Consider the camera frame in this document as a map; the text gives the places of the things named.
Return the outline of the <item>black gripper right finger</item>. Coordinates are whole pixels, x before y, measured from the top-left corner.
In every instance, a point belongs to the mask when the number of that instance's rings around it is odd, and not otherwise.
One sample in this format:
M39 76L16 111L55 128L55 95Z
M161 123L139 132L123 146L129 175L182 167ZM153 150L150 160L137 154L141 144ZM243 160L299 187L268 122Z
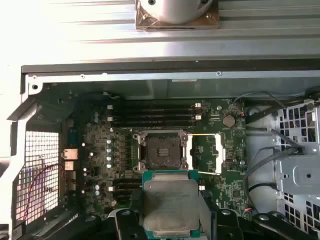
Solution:
M280 218L259 213L246 220L219 208L209 192L199 193L199 219L208 240L318 240Z

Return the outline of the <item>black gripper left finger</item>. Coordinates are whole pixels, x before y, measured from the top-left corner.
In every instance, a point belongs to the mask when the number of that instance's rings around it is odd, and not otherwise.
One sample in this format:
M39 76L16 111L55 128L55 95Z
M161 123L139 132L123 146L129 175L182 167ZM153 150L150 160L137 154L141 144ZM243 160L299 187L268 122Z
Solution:
M147 235L140 224L139 212L143 205L143 191L134 190L129 208L116 209L102 220L96 214L86 215L75 227L73 240L145 240Z

